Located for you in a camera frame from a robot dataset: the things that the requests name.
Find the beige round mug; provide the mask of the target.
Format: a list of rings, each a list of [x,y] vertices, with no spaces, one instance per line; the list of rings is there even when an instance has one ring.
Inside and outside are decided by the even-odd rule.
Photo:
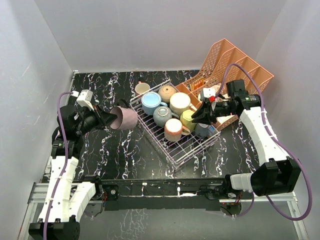
[[[169,104],[172,95],[176,93],[176,89],[170,85],[164,85],[158,90],[162,102]]]

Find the light blue mug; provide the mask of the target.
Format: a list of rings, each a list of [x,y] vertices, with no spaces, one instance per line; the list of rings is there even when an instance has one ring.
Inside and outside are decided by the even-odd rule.
[[[168,107],[168,104],[162,101],[161,96],[153,91],[141,97],[141,104],[144,113],[147,115],[153,115],[155,109],[160,106]]]

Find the pink mug white inside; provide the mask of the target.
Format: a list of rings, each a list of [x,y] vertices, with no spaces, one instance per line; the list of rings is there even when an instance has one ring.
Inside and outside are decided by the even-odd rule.
[[[139,82],[135,88],[135,93],[137,96],[142,95],[144,92],[147,92],[150,90],[150,86],[149,84],[145,83],[145,82]]]

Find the grey mug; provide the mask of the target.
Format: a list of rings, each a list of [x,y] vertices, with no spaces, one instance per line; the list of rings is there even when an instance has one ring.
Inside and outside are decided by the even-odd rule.
[[[166,122],[172,118],[179,119],[180,117],[166,106],[159,106],[153,112],[153,119],[158,127],[163,128]]]

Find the purple mug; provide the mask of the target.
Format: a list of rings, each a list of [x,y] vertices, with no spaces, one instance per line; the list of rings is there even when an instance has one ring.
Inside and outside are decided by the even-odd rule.
[[[120,99],[117,106],[110,110],[110,113],[117,116],[110,124],[113,130],[132,130],[138,123],[138,115],[124,99]]]

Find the yellow-green mug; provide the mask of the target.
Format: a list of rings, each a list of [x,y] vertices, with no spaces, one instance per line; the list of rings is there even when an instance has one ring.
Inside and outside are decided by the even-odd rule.
[[[180,116],[180,121],[182,123],[183,126],[185,126],[186,128],[188,128],[190,130],[190,132],[192,133],[195,130],[196,127],[196,123],[193,123],[192,120],[192,115],[194,114],[194,112],[190,109],[185,110],[181,116]]]

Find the small grey-blue cup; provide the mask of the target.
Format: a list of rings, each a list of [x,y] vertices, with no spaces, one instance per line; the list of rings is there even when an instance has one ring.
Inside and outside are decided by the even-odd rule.
[[[194,132],[198,138],[206,138],[210,132],[210,125],[197,123]]]

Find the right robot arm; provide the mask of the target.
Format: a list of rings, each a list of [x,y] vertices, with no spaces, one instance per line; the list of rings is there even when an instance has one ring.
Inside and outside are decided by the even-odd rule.
[[[257,196],[290,193],[299,178],[301,169],[290,155],[273,141],[275,134],[268,134],[268,122],[262,117],[261,98],[249,94],[244,80],[233,80],[226,84],[227,98],[218,102],[215,90],[200,91],[200,107],[192,115],[199,124],[216,123],[219,117],[237,115],[245,125],[258,154],[259,168],[254,173],[236,173],[226,176],[223,194],[233,199],[241,191],[253,192]]]

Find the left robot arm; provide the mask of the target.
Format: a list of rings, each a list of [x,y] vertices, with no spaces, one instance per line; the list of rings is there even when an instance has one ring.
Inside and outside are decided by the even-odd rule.
[[[99,199],[104,189],[99,177],[89,176],[72,191],[83,136],[94,129],[105,129],[116,118],[116,114],[105,112],[97,105],[57,108],[58,127],[52,135],[48,189],[37,221],[28,227],[34,240],[79,239],[80,219],[89,201]]]

